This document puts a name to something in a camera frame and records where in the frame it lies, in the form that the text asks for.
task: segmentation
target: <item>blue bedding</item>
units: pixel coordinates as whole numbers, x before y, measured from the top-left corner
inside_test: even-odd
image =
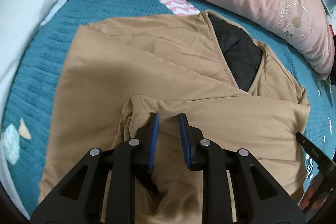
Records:
[[[336,122],[331,88],[319,81],[293,47],[255,23],[212,5],[204,0],[187,0],[199,10],[214,10],[239,23],[252,37],[266,42],[296,80],[306,87],[311,111],[305,135],[330,158],[336,147]],[[11,87],[2,128],[11,123],[16,128],[23,118],[31,133],[31,140],[21,138],[20,158],[9,165],[16,189],[28,213],[37,206],[38,183],[44,167],[48,143],[53,99],[58,78],[70,43],[79,24],[109,17],[136,17],[153,14],[172,14],[159,0],[68,0],[51,21],[41,27],[27,48]],[[316,164],[306,155],[308,177],[305,188],[317,173]]]

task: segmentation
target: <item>tan jacket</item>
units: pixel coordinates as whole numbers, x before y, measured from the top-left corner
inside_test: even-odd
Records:
[[[261,65],[250,90],[238,89],[208,14],[237,26],[204,11],[79,27],[56,91],[40,200],[88,150],[134,137],[151,112],[160,115],[152,174],[160,197],[136,185],[138,223],[201,222],[203,174],[184,163],[175,117],[181,112],[222,148],[251,151],[289,194],[302,185],[295,133],[304,131],[310,110],[305,88],[254,40]]]

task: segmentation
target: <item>silver screw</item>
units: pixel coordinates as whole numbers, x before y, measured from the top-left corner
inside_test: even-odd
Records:
[[[131,146],[136,146],[136,145],[138,145],[140,142],[139,142],[139,140],[138,139],[130,139],[129,140],[129,145],[131,145]]]
[[[91,155],[91,156],[96,156],[96,155],[98,155],[99,153],[100,153],[100,151],[99,151],[98,148],[92,148],[92,149],[90,150],[90,155]]]
[[[209,146],[210,145],[210,141],[208,139],[202,139],[200,143],[203,146]]]
[[[246,149],[239,150],[239,154],[243,157],[248,156],[249,152]]]

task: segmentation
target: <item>red object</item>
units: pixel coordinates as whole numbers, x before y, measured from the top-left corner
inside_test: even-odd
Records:
[[[335,33],[334,33],[334,30],[333,30],[333,27],[331,26],[331,24],[329,26],[330,26],[331,33],[333,34],[333,37],[334,37]]]

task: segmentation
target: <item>triangular cutout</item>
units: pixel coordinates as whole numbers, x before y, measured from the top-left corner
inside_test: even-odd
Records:
[[[72,180],[63,187],[59,194],[65,198],[70,198],[71,200],[77,200],[81,192],[83,182],[89,167],[87,165],[83,166],[81,170],[72,178]]]
[[[272,185],[264,178],[264,176],[254,166],[250,167],[254,184],[256,185],[258,196],[261,200],[265,200],[277,195],[277,191]]]

